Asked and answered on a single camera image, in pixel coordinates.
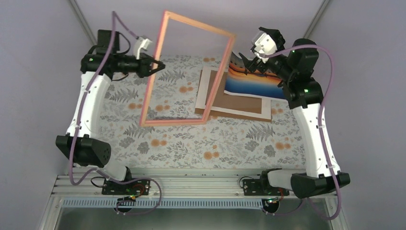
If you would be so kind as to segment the sunset lake photo print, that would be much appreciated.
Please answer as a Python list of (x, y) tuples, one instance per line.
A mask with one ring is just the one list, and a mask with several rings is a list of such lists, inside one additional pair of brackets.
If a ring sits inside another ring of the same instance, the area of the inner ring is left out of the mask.
[(230, 95), (285, 101), (283, 91), (278, 87), (280, 82), (281, 80), (269, 71), (264, 74), (259, 71), (249, 72), (242, 59), (232, 53), (224, 92)]

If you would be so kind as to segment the brown frame backing board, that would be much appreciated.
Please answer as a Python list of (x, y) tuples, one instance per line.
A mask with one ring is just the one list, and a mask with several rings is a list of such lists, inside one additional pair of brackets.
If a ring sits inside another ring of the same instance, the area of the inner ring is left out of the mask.
[[(198, 115), (204, 112), (216, 75), (215, 67), (204, 66), (201, 70), (194, 109)], [(228, 94), (225, 92), (225, 87), (229, 78), (228, 73), (224, 72), (210, 115), (271, 122), (271, 99)]]

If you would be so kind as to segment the pink wooden picture frame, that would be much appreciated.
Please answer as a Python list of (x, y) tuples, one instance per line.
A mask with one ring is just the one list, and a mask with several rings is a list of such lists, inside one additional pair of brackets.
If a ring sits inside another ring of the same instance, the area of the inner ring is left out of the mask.
[(156, 59), (159, 59), (161, 56), (161, 51), (162, 51), (162, 47), (164, 44), (166, 31), (167, 31), (167, 27), (168, 27), (168, 23), (169, 23), (170, 19), (175, 20), (180, 23), (188, 24), (192, 27), (203, 29), (203, 30), (215, 33), (215, 34), (223, 35), (228, 38), (228, 43), (223, 52), (221, 63), (219, 65), (219, 69), (217, 71), (217, 75), (216, 75), (216, 78), (212, 85), (212, 89), (211, 89), (210, 95), (208, 97), (208, 101), (206, 102), (206, 106), (205, 106), (201, 119), (185, 118), (185, 119), (176, 119), (176, 120), (174, 120), (174, 119), (172, 119), (172, 120), (148, 120), (147, 113), (148, 113), (149, 105), (151, 102), (153, 87), (154, 87), (154, 83), (155, 83), (155, 79), (156, 79), (156, 74), (152, 74), (148, 78), (144, 102), (143, 102), (143, 106), (142, 106), (142, 110), (141, 110), (139, 125), (142, 127), (192, 126), (192, 125), (206, 124), (208, 121), (208, 117), (210, 115), (210, 111), (211, 111), (213, 102), (215, 100), (217, 90), (218, 90), (220, 82), (222, 80), (224, 71), (226, 69), (226, 66), (228, 65), (228, 61), (231, 56), (231, 51), (232, 51), (232, 48), (234, 46), (235, 39), (237, 36), (236, 34), (229, 32), (227, 30), (223, 30), (218, 27), (214, 27), (212, 25), (194, 20), (192, 18), (165, 10), (163, 12), (163, 16), (162, 16), (162, 20), (161, 20), (161, 24), (160, 24), (160, 31), (158, 34), (158, 39), (157, 39), (157, 44), (156, 44), (156, 49), (155, 49), (155, 58)]

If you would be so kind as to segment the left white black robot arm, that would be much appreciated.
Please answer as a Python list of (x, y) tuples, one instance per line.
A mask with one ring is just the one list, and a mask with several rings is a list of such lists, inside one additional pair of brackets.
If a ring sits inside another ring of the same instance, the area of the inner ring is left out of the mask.
[(56, 146), (69, 160), (69, 176), (73, 185), (73, 165), (90, 167), (108, 180), (114, 181), (119, 193), (127, 194), (133, 189), (128, 167), (113, 159), (109, 143), (99, 140), (100, 113), (106, 92), (115, 73), (149, 77), (163, 70), (165, 64), (144, 53), (152, 41), (137, 36), (133, 55), (120, 52), (120, 32), (99, 30), (97, 44), (92, 46), (81, 60), (81, 84), (77, 106), (66, 134), (56, 138)]

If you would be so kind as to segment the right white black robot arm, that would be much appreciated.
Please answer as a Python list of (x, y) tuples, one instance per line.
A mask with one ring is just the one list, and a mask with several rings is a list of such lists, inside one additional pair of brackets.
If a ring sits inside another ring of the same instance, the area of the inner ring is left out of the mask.
[(350, 183), (334, 156), (325, 121), (324, 97), (313, 78), (321, 47), (306, 38), (285, 48), (285, 39), (277, 29), (259, 28), (252, 40), (252, 60), (242, 57), (246, 73), (270, 71), (280, 79), (279, 88), (288, 102), (304, 142), (305, 171), (270, 169), (262, 172), (260, 191), (271, 195), (277, 188), (292, 191), (298, 198), (310, 198), (331, 192)]

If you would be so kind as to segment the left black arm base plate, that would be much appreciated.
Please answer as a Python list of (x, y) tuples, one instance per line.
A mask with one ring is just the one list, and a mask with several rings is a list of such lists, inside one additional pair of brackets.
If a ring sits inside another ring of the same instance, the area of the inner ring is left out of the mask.
[(150, 180), (141, 179), (129, 184), (118, 184), (116, 182), (105, 180), (102, 187), (102, 195), (118, 196), (146, 196), (150, 189)]

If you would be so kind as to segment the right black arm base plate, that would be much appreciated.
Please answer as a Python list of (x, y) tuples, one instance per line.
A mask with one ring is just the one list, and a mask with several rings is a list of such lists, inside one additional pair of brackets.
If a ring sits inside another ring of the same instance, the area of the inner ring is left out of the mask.
[(289, 196), (290, 192), (283, 188), (263, 185), (259, 179), (243, 179), (242, 188), (245, 196)]

